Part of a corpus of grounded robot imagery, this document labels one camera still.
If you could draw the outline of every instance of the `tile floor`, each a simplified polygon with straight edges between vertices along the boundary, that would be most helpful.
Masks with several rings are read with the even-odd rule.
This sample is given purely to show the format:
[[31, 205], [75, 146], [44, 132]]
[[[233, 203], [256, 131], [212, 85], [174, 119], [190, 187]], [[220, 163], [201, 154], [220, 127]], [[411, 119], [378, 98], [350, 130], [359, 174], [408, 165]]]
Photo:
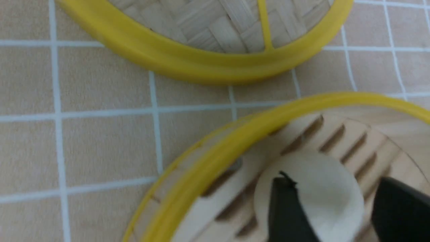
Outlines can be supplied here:
[[295, 70], [202, 87], [93, 41], [53, 0], [0, 0], [0, 241], [117, 242], [157, 175], [232, 119], [321, 92], [373, 91], [430, 108], [426, 0], [357, 0]]

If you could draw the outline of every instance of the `yellow plastic rim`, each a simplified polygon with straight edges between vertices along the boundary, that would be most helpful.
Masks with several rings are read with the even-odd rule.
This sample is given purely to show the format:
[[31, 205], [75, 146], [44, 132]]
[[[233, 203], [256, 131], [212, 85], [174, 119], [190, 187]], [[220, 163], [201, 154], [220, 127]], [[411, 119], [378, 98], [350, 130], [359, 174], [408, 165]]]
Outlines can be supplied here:
[[345, 22], [353, 0], [335, 0], [307, 34], [274, 49], [266, 2], [258, 0], [266, 50], [222, 54], [174, 42], [135, 22], [108, 0], [58, 0], [95, 39], [125, 58], [157, 73], [201, 84], [245, 84], [280, 74], [317, 54]]
[[[252, 118], [248, 118], [242, 126], [235, 129], [222, 141], [214, 145], [184, 174], [183, 177], [180, 178], [166, 196], [166, 199], [161, 204], [159, 210], [152, 219], [152, 223], [147, 228], [144, 237], [140, 238], [140, 241], [170, 241], [176, 228], [179, 226], [195, 199], [209, 187], [222, 171], [232, 165], [243, 152], [252, 144], [264, 138], [268, 133], [281, 128], [295, 118], [311, 112], [348, 105], [374, 105], [392, 108], [430, 124], [430, 111], [412, 103], [373, 93], [342, 92], [321, 94], [296, 100], [261, 114], [254, 115]], [[205, 139], [213, 135], [215, 135], [215, 133], [208, 135], [189, 148], [170, 165], [161, 178], [152, 186], [130, 222], [123, 242], [128, 242], [128, 238], [132, 234], [134, 224], [140, 213], [161, 182], [193, 149], [197, 148]]]

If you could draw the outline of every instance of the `steamer basket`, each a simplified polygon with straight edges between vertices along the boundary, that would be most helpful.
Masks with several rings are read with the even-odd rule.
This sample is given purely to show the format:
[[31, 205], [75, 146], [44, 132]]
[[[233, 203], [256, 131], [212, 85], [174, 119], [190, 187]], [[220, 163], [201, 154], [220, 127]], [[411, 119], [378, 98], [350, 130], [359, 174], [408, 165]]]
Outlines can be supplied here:
[[366, 207], [356, 241], [377, 242], [370, 215], [382, 176], [430, 194], [428, 123], [429, 111], [369, 93], [317, 95], [245, 117], [199, 141], [166, 170], [123, 242], [266, 241], [252, 206], [255, 181], [270, 161], [300, 149], [328, 154], [354, 174]]
[[58, 0], [94, 38], [172, 78], [263, 80], [309, 59], [353, 0]]

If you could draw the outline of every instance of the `dumpling wrapper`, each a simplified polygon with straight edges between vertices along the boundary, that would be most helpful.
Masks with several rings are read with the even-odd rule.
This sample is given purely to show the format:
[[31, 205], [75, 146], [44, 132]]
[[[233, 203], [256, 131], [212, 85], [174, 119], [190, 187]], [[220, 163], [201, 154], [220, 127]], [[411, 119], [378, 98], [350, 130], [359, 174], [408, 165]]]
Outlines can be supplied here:
[[279, 171], [297, 182], [300, 203], [321, 242], [354, 240], [364, 216], [360, 187], [339, 160], [316, 151], [284, 155], [260, 176], [255, 188], [254, 209], [258, 225], [266, 234], [272, 180], [280, 176]]

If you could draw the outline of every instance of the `beige tile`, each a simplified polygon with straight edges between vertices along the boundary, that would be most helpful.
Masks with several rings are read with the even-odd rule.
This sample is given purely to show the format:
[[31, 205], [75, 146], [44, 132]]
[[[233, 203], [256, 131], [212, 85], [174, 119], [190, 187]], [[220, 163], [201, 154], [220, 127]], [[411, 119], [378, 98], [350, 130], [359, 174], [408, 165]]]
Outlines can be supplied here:
[[69, 196], [72, 241], [118, 242], [149, 186]]
[[0, 39], [49, 39], [48, 1], [1, 0], [0, 6]]
[[383, 6], [354, 4], [345, 32], [350, 46], [390, 46]]
[[275, 107], [273, 106], [273, 107], [257, 107], [257, 108], [240, 108], [240, 109], [237, 109], [237, 117], [241, 118], [251, 114], [256, 115], [273, 108]]
[[409, 97], [408, 102], [414, 103], [416, 105], [419, 105], [425, 109], [430, 110], [430, 97]]
[[157, 174], [151, 115], [63, 121], [67, 185]]
[[58, 188], [53, 121], [0, 123], [0, 194]]
[[334, 91], [351, 91], [343, 51], [322, 51], [296, 68], [302, 96]]
[[55, 6], [58, 40], [94, 40], [58, 5]]
[[430, 31], [423, 9], [388, 7], [394, 46], [430, 47]]
[[230, 103], [227, 87], [203, 86], [155, 74], [159, 106]]
[[230, 109], [160, 114], [164, 167], [195, 142], [231, 120]]
[[0, 115], [54, 112], [49, 48], [0, 47]]
[[379, 93], [402, 91], [391, 52], [350, 51], [349, 56], [358, 91]]
[[283, 101], [297, 98], [291, 72], [262, 82], [234, 87], [236, 102]]
[[342, 40], [342, 32], [339, 31], [336, 36], [327, 44], [328, 46], [343, 46], [344, 41]]
[[2, 242], [62, 242], [59, 198], [0, 205]]
[[397, 52], [396, 56], [406, 91], [430, 91], [430, 53]]
[[151, 105], [148, 71], [106, 48], [59, 48], [58, 62], [63, 111]]

